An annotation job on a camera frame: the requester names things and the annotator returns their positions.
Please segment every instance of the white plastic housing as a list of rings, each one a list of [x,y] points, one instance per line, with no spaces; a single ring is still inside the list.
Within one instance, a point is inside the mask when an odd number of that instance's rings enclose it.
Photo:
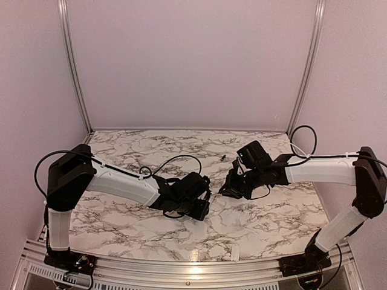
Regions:
[[[366,216],[359,213],[356,207],[345,208],[321,229],[316,237],[316,246],[320,250],[328,252],[367,219]]]
[[[50,247],[54,251],[66,251],[70,246],[68,234],[70,231],[71,212],[72,210],[56,211],[48,209]]]
[[[145,205],[152,205],[160,196],[158,184],[153,177],[147,179],[132,177],[106,168],[94,161],[93,167],[97,170],[97,173],[86,188],[87,191],[109,193]],[[130,172],[123,168],[120,168],[120,170],[138,175],[138,173]]]
[[[291,157],[289,164],[299,163],[304,159]],[[332,182],[356,185],[355,166],[357,157],[310,159],[308,162],[294,167],[286,167],[289,183],[294,182]]]

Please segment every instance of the pink wall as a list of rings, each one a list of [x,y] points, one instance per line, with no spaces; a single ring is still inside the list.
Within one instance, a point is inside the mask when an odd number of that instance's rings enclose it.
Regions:
[[[37,238],[42,226],[35,164],[51,150],[82,142],[86,134],[57,1],[0,1],[0,11],[0,285],[8,289],[25,240]],[[46,174],[43,168],[43,185]]]
[[[316,64],[299,124],[319,135],[318,153],[371,146],[387,161],[387,2],[327,2]],[[298,142],[310,146],[308,134]],[[353,188],[318,185],[330,217],[354,198]],[[365,289],[387,285],[387,213],[367,221],[350,245]]]
[[[96,128],[285,131],[316,1],[69,1]]]

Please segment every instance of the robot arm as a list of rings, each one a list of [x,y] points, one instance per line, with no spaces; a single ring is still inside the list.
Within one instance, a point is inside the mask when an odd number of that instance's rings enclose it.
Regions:
[[[238,151],[238,159],[233,162],[233,169],[229,171],[220,193],[232,198],[251,199],[252,190],[262,185],[333,182],[356,186],[352,205],[312,237],[305,254],[280,260],[284,276],[302,274],[330,266],[327,259],[329,250],[344,237],[355,233],[368,218],[382,213],[387,178],[380,164],[372,160],[375,158],[371,148],[362,147],[357,153],[337,158],[317,156],[305,162],[293,154],[282,154],[273,161],[262,146],[253,141]],[[242,174],[238,170],[239,160],[249,169]]]
[[[48,255],[46,263],[75,271],[80,257],[70,251],[69,230],[72,209],[84,191],[96,191],[121,196],[149,208],[165,212],[176,211],[202,221],[209,212],[209,179],[191,172],[183,179],[143,176],[116,168],[92,155],[91,149],[80,144],[52,163],[48,172],[45,223],[48,224]],[[89,274],[93,267],[81,267]]]

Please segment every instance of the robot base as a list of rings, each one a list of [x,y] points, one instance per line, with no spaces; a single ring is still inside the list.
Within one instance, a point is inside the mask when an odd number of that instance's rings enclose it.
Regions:
[[[279,259],[279,269],[284,277],[288,277],[318,271],[332,265],[329,256],[320,261],[314,260],[316,263],[311,263],[311,261],[311,259],[306,259],[305,254],[283,257]]]
[[[70,251],[48,251],[44,264],[53,266],[55,268],[63,269],[68,272],[76,272],[85,275],[92,275],[96,267],[96,257]]]

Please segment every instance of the white marble surface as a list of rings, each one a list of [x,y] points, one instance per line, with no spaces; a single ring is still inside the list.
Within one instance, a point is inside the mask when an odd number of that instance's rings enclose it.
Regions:
[[[218,194],[236,151],[259,140],[276,158],[290,151],[285,134],[228,131],[148,130],[100,131],[90,141],[97,156],[138,172],[141,166],[156,169],[166,159],[191,154],[203,164],[211,180],[210,213],[203,222],[185,216],[164,217],[135,202],[104,193],[86,192],[73,211],[70,245],[74,250],[147,260],[230,260],[233,246],[240,259],[271,257],[303,251],[327,217],[311,184],[276,186],[263,199],[247,201]],[[183,177],[197,170],[192,159],[178,159],[158,173]],[[254,196],[267,193],[257,189]]]

